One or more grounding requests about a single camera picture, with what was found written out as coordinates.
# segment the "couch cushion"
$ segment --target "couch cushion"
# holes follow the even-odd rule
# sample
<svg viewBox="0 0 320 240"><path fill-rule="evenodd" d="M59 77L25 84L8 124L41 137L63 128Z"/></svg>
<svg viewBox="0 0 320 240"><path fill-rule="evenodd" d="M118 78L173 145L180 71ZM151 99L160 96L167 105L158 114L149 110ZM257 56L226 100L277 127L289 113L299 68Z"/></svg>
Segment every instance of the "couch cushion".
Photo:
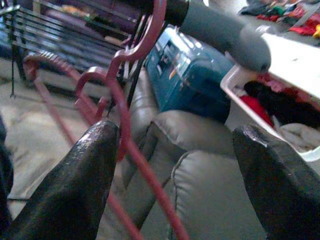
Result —
<svg viewBox="0 0 320 240"><path fill-rule="evenodd" d="M265 239L235 159L188 152L172 171L171 181L166 190L190 239ZM157 203L141 231L147 239L176 239Z"/></svg>
<svg viewBox="0 0 320 240"><path fill-rule="evenodd" d="M210 118L172 110L160 113L150 127L156 136L166 137L182 150L234 155L230 130Z"/></svg>

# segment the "couch armrest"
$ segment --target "couch armrest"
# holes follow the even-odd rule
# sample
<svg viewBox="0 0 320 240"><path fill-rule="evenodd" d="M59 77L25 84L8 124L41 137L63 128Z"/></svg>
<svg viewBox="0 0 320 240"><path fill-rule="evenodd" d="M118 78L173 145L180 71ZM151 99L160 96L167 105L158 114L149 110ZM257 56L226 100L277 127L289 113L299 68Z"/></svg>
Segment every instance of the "couch armrest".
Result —
<svg viewBox="0 0 320 240"><path fill-rule="evenodd" d="M172 110L160 113L152 121L150 130L159 139L167 138L184 151L203 150L234 156L231 132L210 118Z"/></svg>

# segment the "purple fabric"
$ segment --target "purple fabric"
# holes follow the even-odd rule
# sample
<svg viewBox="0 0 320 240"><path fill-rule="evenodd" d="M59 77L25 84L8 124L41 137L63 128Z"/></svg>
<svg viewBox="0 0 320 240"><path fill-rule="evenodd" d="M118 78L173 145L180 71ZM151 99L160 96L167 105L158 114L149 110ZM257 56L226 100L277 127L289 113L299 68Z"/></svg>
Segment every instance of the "purple fabric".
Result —
<svg viewBox="0 0 320 240"><path fill-rule="evenodd" d="M76 31L94 36L99 39L104 39L99 33L87 27L84 20L56 10L48 10L46 15L50 18L61 21L66 27L70 27Z"/></svg>
<svg viewBox="0 0 320 240"><path fill-rule="evenodd" d="M54 1L56 5L72 5L79 9L82 9L83 7L86 7L89 5L85 4L83 2L77 1L77 0L55 0ZM95 0L96 4L99 4L103 7L106 7L108 9L114 10L118 13L121 13L125 16L128 16L133 19L137 19L139 17L139 10L133 8L132 6L125 4L123 2L115 1L115 0ZM135 23L131 21L127 21L121 17L112 15L111 13L107 13L102 9L95 8L94 12L100 15L101 17L106 18L107 20L110 20L111 22L115 23L119 26L121 31L124 31L126 33L132 34L135 28Z"/></svg>

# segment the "blue toolbox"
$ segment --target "blue toolbox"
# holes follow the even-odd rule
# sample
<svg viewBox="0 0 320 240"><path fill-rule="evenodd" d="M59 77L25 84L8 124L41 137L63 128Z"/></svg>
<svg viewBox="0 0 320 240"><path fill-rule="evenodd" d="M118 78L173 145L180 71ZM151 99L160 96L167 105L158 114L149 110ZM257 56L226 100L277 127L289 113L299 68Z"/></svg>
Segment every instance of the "blue toolbox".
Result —
<svg viewBox="0 0 320 240"><path fill-rule="evenodd" d="M161 112L183 110L226 121L230 100L220 82L233 63L219 51L169 26L145 67Z"/></svg>

